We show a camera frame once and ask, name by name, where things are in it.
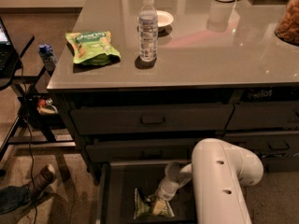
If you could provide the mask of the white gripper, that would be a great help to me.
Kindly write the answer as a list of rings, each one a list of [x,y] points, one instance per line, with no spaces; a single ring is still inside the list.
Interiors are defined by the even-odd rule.
[[[177,191],[192,180],[192,166],[179,162],[170,162],[164,168],[164,178],[160,181],[155,195],[160,198],[152,206],[152,214],[160,216],[166,207],[165,201],[171,201]]]

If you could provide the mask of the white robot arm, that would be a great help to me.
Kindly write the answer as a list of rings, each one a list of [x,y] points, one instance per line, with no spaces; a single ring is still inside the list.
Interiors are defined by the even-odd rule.
[[[190,164],[170,162],[164,173],[155,195],[170,201],[192,182],[198,224],[251,224],[242,189],[263,177],[263,164],[253,152],[207,138],[195,145]]]

